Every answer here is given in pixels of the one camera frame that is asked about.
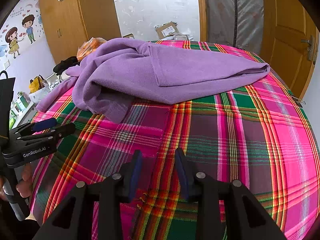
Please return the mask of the person's left hand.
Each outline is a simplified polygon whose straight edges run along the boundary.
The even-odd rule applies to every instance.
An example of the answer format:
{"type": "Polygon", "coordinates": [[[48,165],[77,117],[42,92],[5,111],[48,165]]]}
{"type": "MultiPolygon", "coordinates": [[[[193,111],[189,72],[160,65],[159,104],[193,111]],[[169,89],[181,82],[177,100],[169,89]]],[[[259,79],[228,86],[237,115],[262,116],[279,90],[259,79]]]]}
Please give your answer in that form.
{"type": "Polygon", "coordinates": [[[33,170],[30,163],[19,167],[18,171],[21,172],[21,180],[16,185],[16,190],[20,193],[21,197],[28,198],[32,194],[33,187],[33,170]]]}

